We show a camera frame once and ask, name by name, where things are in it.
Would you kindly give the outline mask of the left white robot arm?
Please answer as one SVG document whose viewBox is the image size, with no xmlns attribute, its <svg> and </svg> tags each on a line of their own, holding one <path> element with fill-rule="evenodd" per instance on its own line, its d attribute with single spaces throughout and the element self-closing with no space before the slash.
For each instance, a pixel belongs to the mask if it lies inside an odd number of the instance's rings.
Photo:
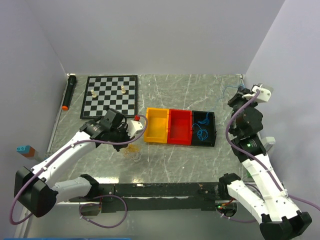
<svg viewBox="0 0 320 240">
<path fill-rule="evenodd" d="M 116 151 L 126 148 L 141 137 L 143 125 L 128 119 L 115 109 L 105 116 L 85 122 L 75 135 L 53 155 L 33 166 L 22 167 L 15 174 L 14 203 L 21 203 L 31 215 L 40 218 L 66 200 L 83 197 L 95 200 L 99 183 L 90 175 L 59 182 L 60 176 L 80 158 L 102 144 L 112 145 Z"/>
</svg>

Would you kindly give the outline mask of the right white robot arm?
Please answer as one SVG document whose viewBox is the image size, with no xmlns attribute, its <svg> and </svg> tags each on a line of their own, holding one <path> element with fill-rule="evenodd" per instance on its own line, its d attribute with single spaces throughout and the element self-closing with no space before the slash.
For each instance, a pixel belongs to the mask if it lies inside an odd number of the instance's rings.
<svg viewBox="0 0 320 240">
<path fill-rule="evenodd" d="M 255 84 L 251 89 L 239 86 L 227 103 L 232 112 L 225 130 L 226 140 L 251 175 L 260 195 L 250 190 L 235 173 L 219 178 L 218 193 L 223 199 L 237 200 L 250 212 L 264 239 L 294 240 L 310 226 L 312 218 L 291 199 L 258 136 L 263 129 L 263 114 L 256 107 L 268 102 L 272 91 L 263 84 Z"/>
</svg>

